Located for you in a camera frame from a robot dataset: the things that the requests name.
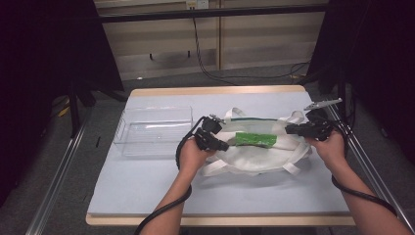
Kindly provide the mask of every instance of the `dark curtain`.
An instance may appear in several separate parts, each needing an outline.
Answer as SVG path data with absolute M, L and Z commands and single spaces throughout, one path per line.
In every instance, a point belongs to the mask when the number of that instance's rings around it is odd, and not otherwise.
M 88 92 L 93 81 L 123 90 L 114 56 L 92 0 L 2 1 L 0 80 L 2 137 L 0 205 L 36 154 L 52 101 L 73 81 Z

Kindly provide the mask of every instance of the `white table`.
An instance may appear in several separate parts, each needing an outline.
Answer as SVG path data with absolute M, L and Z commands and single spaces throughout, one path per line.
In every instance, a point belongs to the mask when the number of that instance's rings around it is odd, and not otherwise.
M 192 87 L 134 90 L 126 109 L 192 107 L 201 116 L 223 117 L 233 107 L 247 116 L 287 117 L 311 100 L 301 86 Z M 182 225 L 332 226 L 354 225 L 330 171 L 314 153 L 299 161 L 297 176 L 286 171 L 258 176 L 197 175 Z M 168 160 L 129 159 L 114 144 L 98 179 L 86 221 L 91 225 L 136 225 L 153 211 L 177 173 Z

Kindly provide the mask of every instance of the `transparent plastic box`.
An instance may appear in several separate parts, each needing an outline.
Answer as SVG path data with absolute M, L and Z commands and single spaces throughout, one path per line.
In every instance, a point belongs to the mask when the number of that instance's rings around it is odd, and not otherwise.
M 177 145 L 193 127 L 191 107 L 126 109 L 114 143 L 131 158 L 174 158 Z

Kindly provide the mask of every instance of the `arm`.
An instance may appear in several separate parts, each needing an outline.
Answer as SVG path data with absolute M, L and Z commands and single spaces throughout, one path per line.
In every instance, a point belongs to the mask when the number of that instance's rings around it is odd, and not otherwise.
M 206 158 L 213 154 L 214 152 L 201 151 L 195 140 L 189 139 L 181 150 L 180 170 L 155 210 L 183 196 L 187 192 L 198 169 L 204 165 Z M 177 235 L 180 229 L 183 207 L 184 203 L 157 216 L 143 228 L 141 234 Z
M 320 142 L 306 139 L 317 149 L 326 167 L 343 186 L 372 196 L 374 193 L 350 168 L 345 159 L 343 136 L 333 131 L 329 139 Z M 409 230 L 387 209 L 364 199 L 343 193 L 351 216 L 362 234 L 411 234 Z

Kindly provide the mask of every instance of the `white tote bag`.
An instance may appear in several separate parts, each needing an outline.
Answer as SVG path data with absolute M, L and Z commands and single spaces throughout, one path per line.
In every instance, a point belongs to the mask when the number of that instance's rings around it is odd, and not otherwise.
M 232 118 L 233 113 L 240 118 Z M 300 170 L 294 164 L 311 154 L 311 148 L 305 140 L 287 134 L 285 127 L 289 123 L 301 123 L 302 112 L 295 111 L 290 117 L 263 119 L 244 117 L 245 114 L 233 108 L 225 116 L 222 130 L 215 136 L 227 142 L 228 151 L 218 151 L 207 159 L 210 164 L 202 168 L 202 175 L 213 176 L 224 172 L 257 175 L 260 173 L 286 170 L 298 174 Z M 238 139 L 248 136 L 251 143 L 239 143 Z

